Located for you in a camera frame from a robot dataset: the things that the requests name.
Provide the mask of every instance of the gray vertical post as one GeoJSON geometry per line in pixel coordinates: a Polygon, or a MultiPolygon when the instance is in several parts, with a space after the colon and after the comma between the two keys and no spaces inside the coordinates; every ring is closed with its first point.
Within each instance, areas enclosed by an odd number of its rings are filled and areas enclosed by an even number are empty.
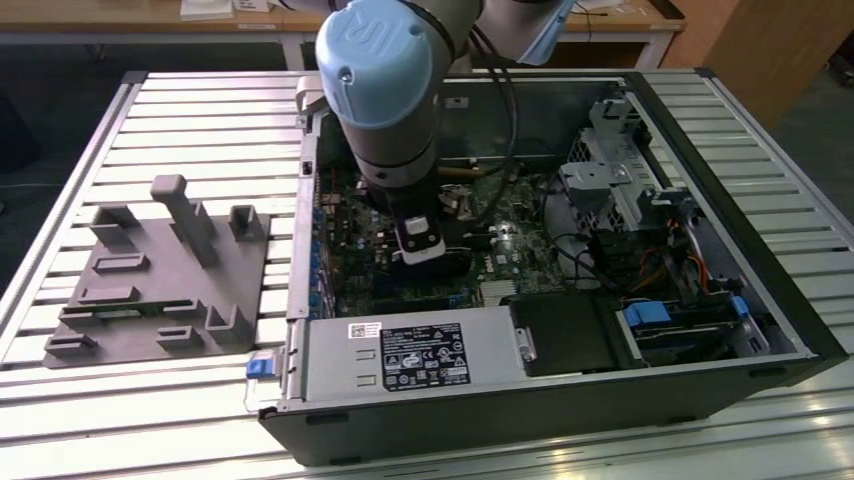
{"type": "Polygon", "coordinates": [[[216,265],[219,257],[209,239],[209,228],[205,220],[196,215],[187,195],[187,180],[180,175],[157,175],[151,183],[151,198],[165,205],[175,220],[175,228],[180,233],[180,240],[187,243],[201,268],[216,265]]]}

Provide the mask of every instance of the gray plastic base plate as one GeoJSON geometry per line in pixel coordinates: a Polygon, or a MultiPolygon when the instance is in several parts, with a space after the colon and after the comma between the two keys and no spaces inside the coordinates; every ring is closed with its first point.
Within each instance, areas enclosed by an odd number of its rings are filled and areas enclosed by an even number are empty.
{"type": "Polygon", "coordinates": [[[60,315],[63,323],[45,345],[44,366],[247,352],[255,343],[269,235],[269,216],[257,215],[257,220],[260,241],[235,241],[228,217],[211,217],[219,262],[205,269],[179,242],[171,219],[140,220],[121,228],[132,241],[127,247],[113,245],[108,250],[99,242],[60,315]],[[144,260],[137,261],[140,253],[144,260]],[[93,270],[96,265],[101,273],[93,270]],[[184,306],[164,315],[160,302],[184,306]],[[237,318],[232,318],[235,306],[237,318]],[[76,307],[108,311],[68,314],[76,307]]]}

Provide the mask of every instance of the aluminum extrusion table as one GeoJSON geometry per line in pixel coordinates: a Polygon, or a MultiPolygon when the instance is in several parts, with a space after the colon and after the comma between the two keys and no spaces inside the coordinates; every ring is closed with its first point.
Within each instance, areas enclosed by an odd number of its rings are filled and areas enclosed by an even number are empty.
{"type": "MultiPolygon", "coordinates": [[[[715,79],[690,70],[644,76],[854,352],[851,225],[715,79]]],[[[44,343],[95,243],[85,225],[96,207],[129,202],[139,218],[165,216],[148,182],[167,173],[187,177],[188,196],[204,200],[211,215],[245,203],[273,215],[257,344],[283,344],[297,78],[128,76],[0,302],[0,477],[740,479],[851,472],[851,360],[699,422],[321,469],[296,464],[244,408],[248,355],[43,368],[44,343]]]]}

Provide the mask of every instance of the circuit board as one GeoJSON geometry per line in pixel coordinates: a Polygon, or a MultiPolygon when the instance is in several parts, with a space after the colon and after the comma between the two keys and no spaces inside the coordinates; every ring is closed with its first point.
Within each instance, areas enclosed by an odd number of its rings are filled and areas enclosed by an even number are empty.
{"type": "MultiPolygon", "coordinates": [[[[392,220],[364,201],[355,172],[332,171],[320,182],[336,317],[480,307],[488,304],[480,286],[511,281],[515,293],[562,291],[566,281],[550,251],[534,177],[519,177],[498,203],[488,226],[476,234],[478,247],[448,245],[448,254],[471,256],[459,275],[400,275],[392,220]]],[[[500,185],[500,175],[474,184],[448,184],[472,214],[483,211],[500,185]]]]}

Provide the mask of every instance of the warning label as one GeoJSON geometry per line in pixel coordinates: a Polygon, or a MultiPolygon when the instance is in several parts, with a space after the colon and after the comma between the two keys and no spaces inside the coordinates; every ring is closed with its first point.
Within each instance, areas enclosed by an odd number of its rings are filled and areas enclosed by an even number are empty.
{"type": "Polygon", "coordinates": [[[382,330],[380,346],[390,392],[471,383],[459,323],[382,330]]]}

